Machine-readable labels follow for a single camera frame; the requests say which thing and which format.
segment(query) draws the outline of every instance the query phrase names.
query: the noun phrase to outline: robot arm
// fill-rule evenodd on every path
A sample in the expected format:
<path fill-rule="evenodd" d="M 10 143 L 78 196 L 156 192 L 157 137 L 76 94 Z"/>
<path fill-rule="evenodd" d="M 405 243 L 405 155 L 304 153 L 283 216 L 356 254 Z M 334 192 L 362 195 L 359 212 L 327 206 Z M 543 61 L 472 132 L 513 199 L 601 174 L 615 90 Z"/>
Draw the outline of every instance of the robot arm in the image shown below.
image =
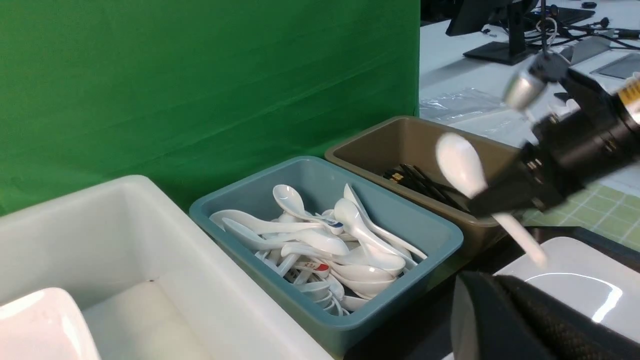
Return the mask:
<path fill-rule="evenodd" d="M 550 114 L 533 130 L 538 145 L 525 143 L 515 159 L 469 202 L 477 216 L 517 209 L 541 211 L 603 176 L 640 160 L 640 81 L 614 95 L 569 68 L 562 56 L 540 54 L 514 77 L 505 102 L 526 109 L 548 83 L 559 83 L 580 109 L 559 118 Z"/>

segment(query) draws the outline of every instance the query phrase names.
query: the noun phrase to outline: white table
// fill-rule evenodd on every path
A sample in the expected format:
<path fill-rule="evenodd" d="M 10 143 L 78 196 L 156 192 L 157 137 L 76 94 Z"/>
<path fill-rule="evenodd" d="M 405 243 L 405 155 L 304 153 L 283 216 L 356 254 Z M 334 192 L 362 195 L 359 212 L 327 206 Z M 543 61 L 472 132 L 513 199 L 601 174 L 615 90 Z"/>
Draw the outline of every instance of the white table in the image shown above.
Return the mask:
<path fill-rule="evenodd" d="M 594 17 L 584 21 L 590 23 L 608 17 L 610 27 L 640 29 L 640 1 L 638 0 L 601 0 L 598 1 Z M 580 1 L 572 0 L 547 0 L 547 5 L 556 4 L 559 7 L 579 8 Z M 420 29 L 420 79 L 419 96 L 421 99 L 437 97 L 441 94 L 458 92 L 464 88 L 476 88 L 488 94 L 502 97 L 502 93 L 511 76 L 522 67 L 526 66 L 531 58 L 513 67 L 498 63 L 468 59 L 463 56 L 468 50 L 484 45 L 492 41 L 508 40 L 503 29 L 488 26 L 490 37 L 482 33 L 474 33 L 459 37 L 448 37 L 445 30 L 449 21 L 439 22 L 424 26 Z M 640 46 L 640 42 L 630 42 Z M 584 74 L 600 68 L 624 55 L 631 53 L 627 50 L 612 50 L 588 59 L 575 66 L 575 69 Z M 607 89 L 619 88 L 623 81 L 605 76 L 593 76 Z M 554 92 L 563 92 L 559 85 L 550 86 L 546 94 L 532 107 L 534 117 L 540 119 L 548 113 L 548 104 L 558 106 L 561 102 L 554 96 Z M 504 111 L 495 115 L 488 115 L 472 120 L 467 120 L 454 127 L 471 131 L 479 135 L 493 138 L 494 140 L 519 146 L 525 139 L 534 140 L 529 131 L 530 124 L 521 120 L 522 115 L 513 111 Z M 640 165 L 629 167 L 617 174 L 602 180 L 606 186 L 617 190 L 640 196 Z"/>

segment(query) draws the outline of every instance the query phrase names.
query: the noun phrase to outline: white ceramic spoon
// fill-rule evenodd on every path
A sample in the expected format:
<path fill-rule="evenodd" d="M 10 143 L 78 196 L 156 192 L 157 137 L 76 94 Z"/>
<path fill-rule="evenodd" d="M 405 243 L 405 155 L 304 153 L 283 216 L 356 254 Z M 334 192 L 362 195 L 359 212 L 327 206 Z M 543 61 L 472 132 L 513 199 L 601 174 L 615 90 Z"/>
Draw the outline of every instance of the white ceramic spoon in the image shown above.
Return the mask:
<path fill-rule="evenodd" d="M 265 240 L 258 236 L 255 232 L 253 232 L 248 227 L 240 224 L 236 221 L 233 221 L 229 218 L 222 219 L 223 229 L 234 235 L 247 249 L 250 250 L 274 250 L 281 249 L 285 243 L 283 242 L 273 242 L 269 240 Z"/>
<path fill-rule="evenodd" d="M 342 265 L 369 265 L 371 262 L 368 256 L 365 254 L 362 247 L 353 249 L 346 256 L 334 256 L 326 252 L 318 251 L 308 245 L 300 243 L 285 243 L 282 247 L 281 256 L 288 256 L 290 254 L 298 254 L 310 256 L 313 258 L 319 258 L 322 260 L 330 260 Z M 383 266 L 375 266 L 380 268 L 391 275 L 398 276 L 405 266 L 404 260 L 399 256 L 393 254 L 387 254 L 384 252 L 375 252 L 376 261 L 383 264 Z"/>
<path fill-rule="evenodd" d="M 277 218 L 278 222 L 283 222 L 283 223 L 292 223 L 292 222 L 302 222 L 301 219 L 296 218 L 295 216 L 291 215 L 290 213 L 282 213 L 282 215 L 280 215 Z"/>
<path fill-rule="evenodd" d="M 349 184 L 345 184 L 344 185 L 344 192 L 343 192 L 342 196 L 344 196 L 345 199 L 347 199 L 347 200 L 351 201 L 353 204 L 355 204 L 356 208 L 358 208 L 358 211 L 360 212 L 360 216 L 362 217 L 362 221 L 364 222 L 364 224 L 369 229 L 371 229 L 371 231 L 373 231 L 377 235 L 381 236 L 383 239 L 389 241 L 397 250 L 402 251 L 402 249 L 404 249 L 405 251 L 410 251 L 410 252 L 414 253 L 418 258 L 421 258 L 423 260 L 427 258 L 427 255 L 425 255 L 425 253 L 420 251 L 417 247 L 411 245 L 410 243 L 400 239 L 396 235 L 393 235 L 392 233 L 388 232 L 387 230 L 384 230 L 380 226 L 374 224 L 374 222 L 371 221 L 371 218 L 369 217 L 369 214 L 367 214 L 367 210 L 364 208 L 364 205 L 362 205 L 362 202 L 360 201 L 360 198 L 353 191 L 353 189 L 350 187 Z"/>
<path fill-rule="evenodd" d="M 312 301 L 320 301 L 329 293 L 329 283 L 324 281 L 307 282 L 293 286 Z"/>
<path fill-rule="evenodd" d="M 372 233 L 362 220 L 362 214 L 359 212 L 356 204 L 342 198 L 336 202 L 333 214 L 339 222 L 344 224 L 344 230 L 360 240 L 361 244 L 367 244 L 381 252 L 387 252 L 389 254 L 402 257 L 406 262 L 405 267 L 409 270 L 418 265 L 411 256 L 407 256 L 402 252 L 399 252 L 396 248 Z"/>
<path fill-rule="evenodd" d="M 340 281 L 331 274 L 331 272 L 329 272 L 329 276 L 323 279 L 323 281 L 326 281 L 329 284 L 329 291 L 336 299 L 340 300 L 344 297 L 344 287 Z"/>
<path fill-rule="evenodd" d="M 349 254 L 349 248 L 342 239 L 336 236 L 330 236 L 320 229 L 305 229 L 296 231 L 295 233 L 281 234 L 270 238 L 268 242 L 283 243 L 292 240 L 306 243 L 317 250 L 333 255 L 344 256 Z"/>
<path fill-rule="evenodd" d="M 344 286 L 348 287 L 353 291 L 358 291 L 360 293 L 366 293 L 369 295 L 377 295 L 381 293 L 384 289 L 388 288 L 389 285 L 393 284 L 395 279 L 387 280 L 387 281 L 354 281 L 346 279 L 335 271 L 331 271 L 331 274 L 335 276 L 338 281 L 340 281 Z"/>
<path fill-rule="evenodd" d="M 343 309 L 347 309 L 348 311 L 353 312 L 357 309 L 360 309 L 362 306 L 364 306 L 364 304 L 368 302 L 368 300 L 359 297 L 345 296 L 344 298 L 342 298 L 342 300 L 340 300 L 340 305 L 342 305 Z"/>
<path fill-rule="evenodd" d="M 356 295 L 358 295 L 360 298 L 365 299 L 365 300 L 371 300 L 375 297 L 375 295 L 369 295 L 369 294 L 363 294 L 363 293 L 359 293 L 357 291 L 354 291 L 354 293 Z"/>
<path fill-rule="evenodd" d="M 304 229 L 321 229 L 322 224 L 315 222 L 282 223 L 260 220 L 240 210 L 221 210 L 209 217 L 217 226 L 224 228 L 223 218 L 242 224 L 258 235 L 273 233 L 295 233 Z"/>
<path fill-rule="evenodd" d="M 324 264 L 321 261 L 316 261 L 315 263 L 309 261 L 299 261 L 293 265 L 293 268 L 296 270 L 316 274 L 322 279 L 329 276 L 329 265 Z"/>
<path fill-rule="evenodd" d="M 462 136 L 442 135 L 436 144 L 436 158 L 444 177 L 469 199 L 487 187 L 480 158 Z M 547 255 L 544 250 L 514 217 L 509 214 L 494 214 L 493 217 L 538 266 L 545 266 Z"/>
<path fill-rule="evenodd" d="M 231 219 L 224 218 L 222 219 L 222 222 L 224 224 L 223 229 L 229 232 L 230 234 L 233 234 L 247 249 L 274 250 L 274 249 L 280 249 L 284 246 L 284 243 L 282 242 L 278 242 L 278 243 L 268 242 L 268 240 L 261 238 L 246 226 L 242 224 L 238 224 L 237 222 Z M 295 254 L 291 256 L 285 256 L 284 258 L 285 259 L 280 263 L 280 265 L 275 266 L 274 264 L 275 266 L 274 271 L 279 276 L 284 276 L 291 269 L 291 267 L 296 263 L 296 261 L 300 258 L 300 255 Z M 267 266 L 273 268 L 273 266 L 271 266 L 271 264 L 273 264 L 271 260 L 263 258 L 262 261 L 266 263 Z"/>
<path fill-rule="evenodd" d="M 326 296 L 323 299 L 314 301 L 314 302 L 318 304 L 319 307 L 324 309 L 325 307 L 327 307 L 327 305 L 331 304 L 332 299 L 333 299 L 333 294 L 329 292 L 326 294 Z"/>
<path fill-rule="evenodd" d="M 310 222 L 320 223 L 325 226 L 332 234 L 340 234 L 342 232 L 342 224 L 326 217 L 317 217 L 305 211 L 305 203 L 302 197 L 289 185 L 276 185 L 273 187 L 273 198 L 278 205 L 289 214 Z"/>
<path fill-rule="evenodd" d="M 335 270 L 341 276 L 356 281 L 386 281 L 396 277 L 380 268 L 369 265 L 340 265 L 329 259 L 325 259 L 332 270 Z"/>

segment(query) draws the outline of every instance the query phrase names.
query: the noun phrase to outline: spoon handle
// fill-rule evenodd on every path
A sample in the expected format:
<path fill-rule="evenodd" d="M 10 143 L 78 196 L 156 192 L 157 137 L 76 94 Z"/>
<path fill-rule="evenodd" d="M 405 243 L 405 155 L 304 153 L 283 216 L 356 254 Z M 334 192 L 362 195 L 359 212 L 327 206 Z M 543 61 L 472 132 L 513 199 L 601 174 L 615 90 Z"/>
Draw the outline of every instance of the spoon handle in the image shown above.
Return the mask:
<path fill-rule="evenodd" d="M 509 214 L 495 214 L 493 217 L 538 266 L 545 266 L 547 263 L 545 251 L 520 222 Z"/>

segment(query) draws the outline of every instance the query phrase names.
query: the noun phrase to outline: white tray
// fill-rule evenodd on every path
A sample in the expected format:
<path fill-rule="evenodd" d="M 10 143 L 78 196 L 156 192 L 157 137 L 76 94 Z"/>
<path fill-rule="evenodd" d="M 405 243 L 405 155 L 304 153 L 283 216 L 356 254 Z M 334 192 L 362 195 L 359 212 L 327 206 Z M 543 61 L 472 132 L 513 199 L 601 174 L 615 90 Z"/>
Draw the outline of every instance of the white tray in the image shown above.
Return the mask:
<path fill-rule="evenodd" d="M 521 256 L 496 274 L 524 280 L 640 343 L 640 274 L 573 238 L 549 239 L 542 247 L 548 256 L 545 269 Z M 443 360 L 453 360 L 453 355 Z"/>
<path fill-rule="evenodd" d="M 0 218 L 0 304 L 50 287 L 102 360 L 331 359 L 146 177 Z"/>

